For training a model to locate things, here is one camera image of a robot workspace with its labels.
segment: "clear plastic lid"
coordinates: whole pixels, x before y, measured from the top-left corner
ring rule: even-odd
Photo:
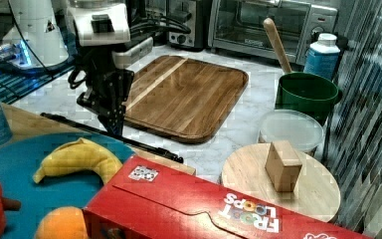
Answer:
[[[259,137],[265,142],[288,140],[295,149],[310,152],[322,143],[324,131],[306,114],[274,110],[263,115]]]

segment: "wall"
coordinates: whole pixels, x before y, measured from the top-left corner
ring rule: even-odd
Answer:
[[[349,21],[338,26],[349,39],[335,79],[344,97],[321,161],[341,190],[336,223],[382,238],[382,0],[351,2]]]

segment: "wooden cutting board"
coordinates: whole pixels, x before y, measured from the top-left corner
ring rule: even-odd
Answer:
[[[247,82],[241,70],[159,57],[135,74],[125,124],[180,142],[204,142],[216,133]]]
[[[333,175],[315,158],[296,150],[302,162],[293,192],[276,192],[266,171],[269,143],[239,148],[226,160],[221,183],[228,188],[252,195],[315,219],[335,219],[340,207],[340,190]]]

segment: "blue plate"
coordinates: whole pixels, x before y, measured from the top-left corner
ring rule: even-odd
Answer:
[[[42,160],[58,146],[87,138],[110,150],[124,163],[133,151],[111,137],[90,133],[55,133],[37,136],[0,148],[0,183],[3,196],[20,200],[20,211],[6,211],[7,226],[2,238],[33,238],[43,217],[63,206],[83,208],[103,186],[92,171],[33,181]]]

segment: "black stick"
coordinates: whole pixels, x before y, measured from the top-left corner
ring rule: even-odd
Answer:
[[[139,142],[139,141],[135,141],[133,139],[129,139],[129,138],[123,137],[121,135],[114,135],[114,134],[111,134],[109,132],[100,130],[98,128],[94,128],[94,127],[91,127],[91,126],[88,126],[88,125],[85,125],[85,124],[82,124],[82,123],[79,123],[79,122],[72,121],[70,119],[66,119],[63,116],[47,114],[47,113],[41,113],[40,116],[42,116],[44,118],[47,118],[47,119],[50,119],[50,120],[55,120],[55,121],[64,123],[66,125],[69,125],[69,126],[72,126],[72,127],[84,130],[84,131],[99,133],[99,134],[102,134],[102,135],[106,135],[106,136],[115,138],[115,139],[117,139],[119,141],[124,142],[125,144],[129,144],[130,146],[140,148],[142,150],[151,152],[153,154],[156,154],[156,155],[159,155],[159,156],[162,156],[162,157],[166,157],[168,159],[171,159],[171,160],[179,162],[179,163],[183,163],[184,162],[184,158],[183,157],[180,157],[177,154],[172,153],[169,150],[161,148],[161,147],[153,147],[153,146],[150,146],[148,144],[145,144],[145,143],[142,143],[142,142]]]

